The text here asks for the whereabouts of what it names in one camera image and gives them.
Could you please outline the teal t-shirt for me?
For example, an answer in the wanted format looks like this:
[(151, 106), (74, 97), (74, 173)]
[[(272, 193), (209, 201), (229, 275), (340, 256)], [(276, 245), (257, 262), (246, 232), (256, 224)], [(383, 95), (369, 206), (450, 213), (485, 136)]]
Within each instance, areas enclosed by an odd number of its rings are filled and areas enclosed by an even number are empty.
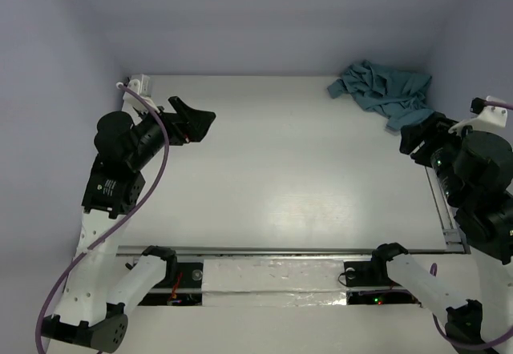
[(387, 119), (389, 131), (419, 124), (434, 111), (426, 103), (432, 77), (367, 60), (348, 66), (328, 87), (331, 98), (350, 95), (364, 111)]

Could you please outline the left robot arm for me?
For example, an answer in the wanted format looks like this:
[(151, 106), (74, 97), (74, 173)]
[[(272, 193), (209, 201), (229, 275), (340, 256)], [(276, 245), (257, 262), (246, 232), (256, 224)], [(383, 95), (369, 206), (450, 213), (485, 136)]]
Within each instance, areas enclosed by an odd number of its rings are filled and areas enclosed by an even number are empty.
[(159, 152), (204, 139), (216, 115), (169, 98), (174, 111), (145, 103), (134, 123), (123, 111), (97, 123), (97, 150), (83, 196), (77, 251), (57, 285), (63, 296), (55, 311), (41, 313), (40, 337), (96, 350), (115, 352), (125, 337), (128, 317), (154, 287), (172, 286), (180, 278), (176, 252), (149, 246), (125, 276), (110, 285), (109, 275), (124, 230), (149, 194), (143, 191), (143, 168)]

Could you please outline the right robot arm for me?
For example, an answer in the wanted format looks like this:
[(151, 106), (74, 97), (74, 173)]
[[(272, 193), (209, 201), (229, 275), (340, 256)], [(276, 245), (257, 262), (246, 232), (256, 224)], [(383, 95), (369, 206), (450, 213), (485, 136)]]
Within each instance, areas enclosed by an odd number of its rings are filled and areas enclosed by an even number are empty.
[(403, 127), (400, 152), (431, 167), (455, 208), (476, 263), (481, 300), (449, 289), (424, 270), (400, 244), (374, 250), (370, 277), (399, 284), (434, 317), (442, 338), (459, 353), (512, 351), (512, 147), (489, 131), (466, 125), (460, 135), (452, 122), (432, 115)]

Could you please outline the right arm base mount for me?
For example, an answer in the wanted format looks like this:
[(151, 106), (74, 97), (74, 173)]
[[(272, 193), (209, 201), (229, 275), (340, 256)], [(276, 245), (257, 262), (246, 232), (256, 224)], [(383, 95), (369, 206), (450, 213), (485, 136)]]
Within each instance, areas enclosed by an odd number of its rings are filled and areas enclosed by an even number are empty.
[(370, 261), (344, 262), (344, 269), (337, 281), (345, 289), (348, 305), (419, 305), (414, 296), (384, 276)]

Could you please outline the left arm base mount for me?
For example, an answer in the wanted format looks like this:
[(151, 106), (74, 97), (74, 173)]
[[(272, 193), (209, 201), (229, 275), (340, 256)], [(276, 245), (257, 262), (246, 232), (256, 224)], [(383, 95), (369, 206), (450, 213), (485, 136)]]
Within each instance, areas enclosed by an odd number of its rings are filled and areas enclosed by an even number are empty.
[(157, 284), (139, 306), (200, 306), (203, 269), (202, 262), (179, 262), (175, 279)]

